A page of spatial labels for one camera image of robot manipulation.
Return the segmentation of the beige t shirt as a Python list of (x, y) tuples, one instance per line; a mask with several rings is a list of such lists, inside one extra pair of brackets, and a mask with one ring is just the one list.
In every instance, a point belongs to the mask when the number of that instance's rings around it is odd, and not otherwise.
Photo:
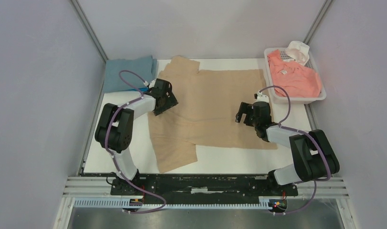
[(275, 150), (253, 127), (236, 123), (240, 104), (254, 103), (266, 86), (263, 70), (200, 70), (200, 63), (175, 56), (159, 73), (172, 84), (178, 104), (148, 114), (149, 134), (160, 173), (197, 161), (197, 146)]

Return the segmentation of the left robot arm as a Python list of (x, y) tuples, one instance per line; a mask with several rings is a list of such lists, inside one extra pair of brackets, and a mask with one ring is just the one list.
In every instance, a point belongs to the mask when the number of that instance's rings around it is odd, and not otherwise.
[(115, 166), (112, 195), (165, 194), (184, 189), (177, 178), (143, 173), (131, 150), (136, 119), (147, 114), (158, 116), (178, 104), (171, 82), (155, 79), (146, 85), (146, 92), (124, 105), (106, 103), (97, 123), (95, 141), (109, 153)]

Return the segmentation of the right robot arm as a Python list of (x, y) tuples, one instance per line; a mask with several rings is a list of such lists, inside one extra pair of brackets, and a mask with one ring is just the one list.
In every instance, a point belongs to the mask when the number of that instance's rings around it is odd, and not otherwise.
[(339, 161), (323, 130), (309, 132), (279, 125), (272, 121), (267, 102), (242, 102), (235, 121), (254, 128), (257, 137), (290, 149), (293, 163), (268, 173), (266, 187), (278, 195), (286, 185), (312, 180), (329, 180), (340, 170)]

